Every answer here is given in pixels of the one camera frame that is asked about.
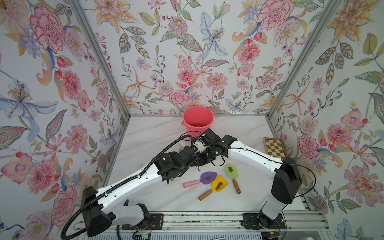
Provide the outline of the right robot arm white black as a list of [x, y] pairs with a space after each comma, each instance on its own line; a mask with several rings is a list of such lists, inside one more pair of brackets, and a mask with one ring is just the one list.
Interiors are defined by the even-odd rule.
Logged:
[[197, 161], [199, 166], [223, 156], [245, 163], [273, 181], [271, 193], [259, 213], [262, 219], [276, 220], [280, 212], [298, 196], [303, 183], [300, 169], [305, 167], [292, 158], [282, 160], [264, 154], [232, 136], [220, 138], [211, 129], [195, 137], [194, 145], [200, 157]]

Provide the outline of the white blue brush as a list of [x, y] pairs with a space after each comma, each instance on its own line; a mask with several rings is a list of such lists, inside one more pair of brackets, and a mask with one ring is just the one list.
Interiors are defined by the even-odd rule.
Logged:
[[200, 137], [195, 138], [194, 146], [199, 153], [202, 153], [208, 147]]

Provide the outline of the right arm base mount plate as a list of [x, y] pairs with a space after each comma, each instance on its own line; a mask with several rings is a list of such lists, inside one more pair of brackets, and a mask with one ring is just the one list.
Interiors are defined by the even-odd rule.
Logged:
[[244, 213], [242, 217], [241, 226], [245, 227], [246, 230], [281, 230], [287, 228], [282, 214], [278, 214], [273, 220], [263, 213]]

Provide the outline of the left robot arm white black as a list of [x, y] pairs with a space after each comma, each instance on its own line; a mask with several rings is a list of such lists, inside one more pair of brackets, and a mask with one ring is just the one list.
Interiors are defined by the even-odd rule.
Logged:
[[183, 135], [165, 147], [143, 169], [112, 185], [83, 191], [82, 203], [67, 221], [61, 239], [71, 240], [81, 234], [97, 236], [111, 226], [144, 227], [150, 213], [144, 204], [127, 206], [129, 197], [160, 182], [179, 178], [190, 167], [199, 167], [197, 142], [201, 137]]

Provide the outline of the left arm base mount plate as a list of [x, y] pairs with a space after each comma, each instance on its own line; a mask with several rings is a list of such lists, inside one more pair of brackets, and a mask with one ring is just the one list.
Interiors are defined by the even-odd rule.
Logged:
[[150, 213], [149, 217], [145, 217], [139, 224], [135, 226], [122, 225], [121, 230], [162, 230], [164, 223], [164, 214], [153, 214]]

